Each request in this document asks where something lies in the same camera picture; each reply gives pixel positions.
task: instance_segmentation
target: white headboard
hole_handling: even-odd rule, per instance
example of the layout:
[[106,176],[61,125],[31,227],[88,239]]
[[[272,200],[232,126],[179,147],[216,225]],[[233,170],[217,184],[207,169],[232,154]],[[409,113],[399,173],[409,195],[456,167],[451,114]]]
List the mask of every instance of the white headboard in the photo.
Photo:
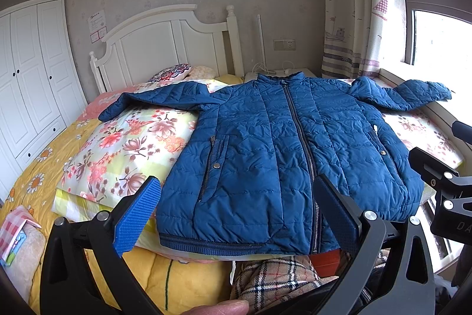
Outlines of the white headboard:
[[[211,67],[225,75],[232,62],[233,75],[244,76],[234,7],[226,8],[226,22],[214,24],[200,22],[196,9],[196,4],[158,7],[127,19],[105,35],[105,55],[97,59],[90,53],[100,93],[145,82],[178,63]],[[224,31],[230,36],[231,49],[225,48]]]

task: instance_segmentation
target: jacket sleeve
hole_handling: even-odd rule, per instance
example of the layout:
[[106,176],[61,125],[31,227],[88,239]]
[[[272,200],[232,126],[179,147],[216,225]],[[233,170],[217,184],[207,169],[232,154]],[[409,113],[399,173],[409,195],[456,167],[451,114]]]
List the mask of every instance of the jacket sleeve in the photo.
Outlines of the jacket sleeve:
[[348,95],[377,107],[409,111],[435,100],[451,99],[451,92],[443,84],[409,80],[394,89],[378,86],[372,79],[356,79]]
[[170,84],[141,93],[124,92],[116,102],[109,105],[98,119],[102,122],[116,118],[128,106],[144,102],[152,105],[178,108],[180,110],[209,110],[225,103],[231,96],[231,88],[210,94],[204,84],[192,81]]

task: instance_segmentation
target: paper notice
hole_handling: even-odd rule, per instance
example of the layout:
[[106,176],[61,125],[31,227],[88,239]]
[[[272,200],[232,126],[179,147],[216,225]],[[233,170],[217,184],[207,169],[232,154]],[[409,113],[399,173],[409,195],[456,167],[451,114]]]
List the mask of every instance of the paper notice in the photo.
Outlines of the paper notice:
[[100,10],[88,19],[90,39],[94,43],[103,38],[107,33],[107,22],[105,20],[105,11]]

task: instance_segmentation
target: blue gripper pad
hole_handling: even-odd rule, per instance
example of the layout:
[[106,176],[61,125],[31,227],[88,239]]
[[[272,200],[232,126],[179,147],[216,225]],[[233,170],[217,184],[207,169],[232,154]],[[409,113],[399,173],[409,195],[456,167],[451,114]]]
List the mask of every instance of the blue gripper pad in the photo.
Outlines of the blue gripper pad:
[[356,223],[353,215],[341,202],[341,194],[335,191],[335,187],[325,176],[315,178],[312,191],[339,246],[351,255],[356,255],[360,247],[360,222]]
[[133,198],[134,201],[115,225],[113,246],[120,257],[134,247],[157,203],[159,203],[159,180],[155,177],[147,178]]

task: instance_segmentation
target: jacket zipper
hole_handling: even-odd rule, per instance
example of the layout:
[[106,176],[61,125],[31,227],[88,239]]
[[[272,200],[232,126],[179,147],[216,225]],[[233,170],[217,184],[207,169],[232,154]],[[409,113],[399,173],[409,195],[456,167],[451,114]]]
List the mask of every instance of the jacket zipper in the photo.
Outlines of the jacket zipper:
[[[298,133],[298,139],[300,140],[301,147],[303,148],[303,152],[305,153],[306,163],[308,165],[308,172],[310,174],[310,180],[312,182],[315,181],[316,178],[316,169],[315,169],[315,162],[313,161],[313,154],[310,151],[310,147],[308,146],[308,141],[305,136],[305,132],[303,131],[303,127],[301,126],[300,119],[296,114],[294,101],[292,96],[290,95],[289,86],[286,82],[282,81],[282,88],[284,89],[285,97],[287,98],[287,102],[289,103],[290,113],[292,114],[292,119],[295,123],[295,127]],[[317,202],[313,199],[313,235],[311,240],[311,247],[310,247],[310,254],[313,252],[319,253],[319,238],[320,238],[320,211]]]
[[[377,137],[378,142],[379,142],[380,144],[382,144],[381,139],[378,137],[377,130],[378,130],[377,126],[374,125],[375,136]],[[396,164],[395,164],[395,162],[393,161],[392,156],[390,155],[389,150],[387,150],[386,147],[385,147],[383,144],[382,144],[382,147],[384,148],[384,151],[386,152],[386,154],[389,156],[390,160],[392,161],[393,167],[394,167],[394,169],[395,169],[395,171],[396,171],[396,174],[398,175],[398,177],[400,178],[400,180],[402,180],[400,174],[398,173],[398,169],[396,168]]]
[[197,202],[201,202],[201,199],[204,196],[207,184],[208,184],[208,179],[209,179],[209,170],[210,167],[212,166],[212,159],[214,157],[213,150],[215,148],[215,136],[212,136],[210,139],[210,143],[212,144],[212,147],[210,148],[209,154],[208,154],[208,159],[207,159],[207,164],[205,168],[205,174],[204,174],[204,181],[201,184],[201,189],[200,193],[198,194]]

